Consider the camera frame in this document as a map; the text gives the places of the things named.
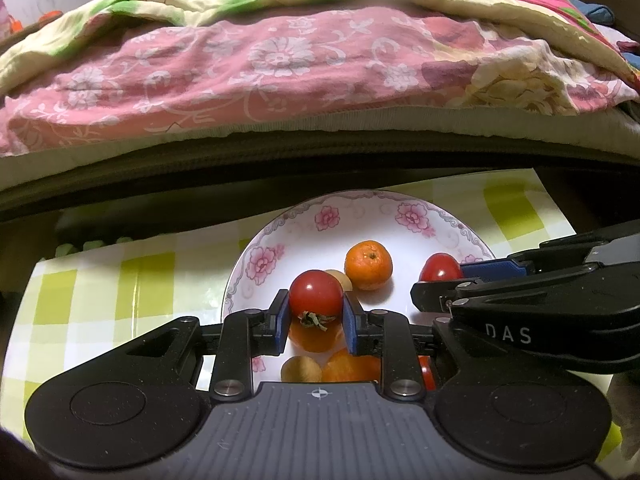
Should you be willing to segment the yellow green quilt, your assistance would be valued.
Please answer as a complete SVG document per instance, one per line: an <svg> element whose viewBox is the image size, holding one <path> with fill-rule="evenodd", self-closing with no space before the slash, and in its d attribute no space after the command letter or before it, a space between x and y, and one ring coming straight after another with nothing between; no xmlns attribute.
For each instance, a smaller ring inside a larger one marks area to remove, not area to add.
<svg viewBox="0 0 640 480"><path fill-rule="evenodd" d="M89 39L119 16L206 26L231 14L278 6L306 6L350 0L92 0L14 44L1 57L1 92L10 93L29 79L77 54ZM396 0L443 14L479 18L514 26L573 58L600 66L638 88L639 72L612 44L587 25L566 3L534 0Z"/></svg>

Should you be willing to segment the brown longan front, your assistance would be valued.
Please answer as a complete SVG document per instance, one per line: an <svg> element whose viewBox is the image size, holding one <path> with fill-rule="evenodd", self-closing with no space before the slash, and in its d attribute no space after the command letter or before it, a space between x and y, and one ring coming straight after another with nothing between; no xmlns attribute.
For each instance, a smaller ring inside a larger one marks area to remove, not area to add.
<svg viewBox="0 0 640 480"><path fill-rule="evenodd" d="M310 356L292 356L280 369L281 382L306 382L315 384L322 381L322 368Z"/></svg>

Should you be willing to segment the orange mandarin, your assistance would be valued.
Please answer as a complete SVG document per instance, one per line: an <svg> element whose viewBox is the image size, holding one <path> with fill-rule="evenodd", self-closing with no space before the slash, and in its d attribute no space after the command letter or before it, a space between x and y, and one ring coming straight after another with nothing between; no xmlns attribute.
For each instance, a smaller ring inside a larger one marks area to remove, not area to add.
<svg viewBox="0 0 640 480"><path fill-rule="evenodd" d="M346 254L344 271L360 290L378 290L393 274L393 260L387 249L376 240L364 240Z"/></svg>
<svg viewBox="0 0 640 480"><path fill-rule="evenodd" d="M324 382L378 382L381 360L376 356L353 356L346 348L338 350L322 368Z"/></svg>

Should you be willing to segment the brown longan middle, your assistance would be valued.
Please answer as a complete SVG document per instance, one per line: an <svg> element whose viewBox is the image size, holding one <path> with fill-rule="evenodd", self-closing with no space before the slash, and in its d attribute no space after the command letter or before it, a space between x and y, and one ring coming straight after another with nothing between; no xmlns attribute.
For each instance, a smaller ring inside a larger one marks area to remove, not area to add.
<svg viewBox="0 0 640 480"><path fill-rule="evenodd" d="M343 272L337 270L326 270L326 274L333 276L340 283L344 292L352 292L354 290L352 287L352 281Z"/></svg>

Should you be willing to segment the large red-orange tomato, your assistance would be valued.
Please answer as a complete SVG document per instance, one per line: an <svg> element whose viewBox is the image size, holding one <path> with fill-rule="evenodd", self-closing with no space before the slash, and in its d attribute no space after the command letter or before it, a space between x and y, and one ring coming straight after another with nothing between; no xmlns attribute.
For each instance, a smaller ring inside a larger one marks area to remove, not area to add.
<svg viewBox="0 0 640 480"><path fill-rule="evenodd" d="M340 321L334 321L322 330L318 326L303 326L299 320L294 320L288 331L288 339L300 350L311 353L324 353L333 350L343 338L343 326Z"/></svg>

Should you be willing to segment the green checkered tablecloth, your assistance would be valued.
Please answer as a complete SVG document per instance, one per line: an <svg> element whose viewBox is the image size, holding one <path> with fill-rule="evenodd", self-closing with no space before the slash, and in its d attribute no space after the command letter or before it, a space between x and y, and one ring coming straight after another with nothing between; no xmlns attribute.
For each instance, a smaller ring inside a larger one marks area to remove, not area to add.
<svg viewBox="0 0 640 480"><path fill-rule="evenodd" d="M445 209L494 257L573 233L530 170L398 185L395 192ZM221 321L224 291L253 237L286 210L43 261L35 266L12 330L1 382L1 423L20 439L26 402L58 373L173 318Z"/></svg>

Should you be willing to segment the pink floral blanket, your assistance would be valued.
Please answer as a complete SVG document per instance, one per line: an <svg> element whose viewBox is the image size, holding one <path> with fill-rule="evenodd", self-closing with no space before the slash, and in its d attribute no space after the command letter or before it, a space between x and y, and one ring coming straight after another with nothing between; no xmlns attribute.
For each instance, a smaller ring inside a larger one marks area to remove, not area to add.
<svg viewBox="0 0 640 480"><path fill-rule="evenodd" d="M578 116L636 103L616 75L472 18L364 6L116 29L12 90L1 153L389 107Z"/></svg>

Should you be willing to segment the brown longan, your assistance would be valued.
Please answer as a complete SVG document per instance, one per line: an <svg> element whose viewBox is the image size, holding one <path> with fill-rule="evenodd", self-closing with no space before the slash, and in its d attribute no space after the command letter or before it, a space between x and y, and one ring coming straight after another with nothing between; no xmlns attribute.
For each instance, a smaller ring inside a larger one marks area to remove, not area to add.
<svg viewBox="0 0 640 480"><path fill-rule="evenodd" d="M310 356L292 356L280 369L281 382L306 382L315 384L322 381L322 368Z"/></svg>
<svg viewBox="0 0 640 480"><path fill-rule="evenodd" d="M352 287L352 281L343 272L337 270L326 270L326 274L333 276L340 283L344 292L352 292L354 290Z"/></svg>

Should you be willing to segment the cherry tomato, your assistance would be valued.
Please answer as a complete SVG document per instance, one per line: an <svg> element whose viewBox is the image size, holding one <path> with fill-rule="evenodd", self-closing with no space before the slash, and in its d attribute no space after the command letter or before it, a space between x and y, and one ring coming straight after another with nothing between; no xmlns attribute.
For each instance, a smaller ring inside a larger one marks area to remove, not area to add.
<svg viewBox="0 0 640 480"><path fill-rule="evenodd" d="M307 328L325 332L343 312L344 292L339 281L326 271L308 270L292 281L288 306L293 318Z"/></svg>
<svg viewBox="0 0 640 480"><path fill-rule="evenodd" d="M454 281L459 278L463 278L460 263L446 252L431 255L420 273L421 282Z"/></svg>
<svg viewBox="0 0 640 480"><path fill-rule="evenodd" d="M419 356L422 377L427 391L437 389L436 379L432 370L431 358L429 356Z"/></svg>

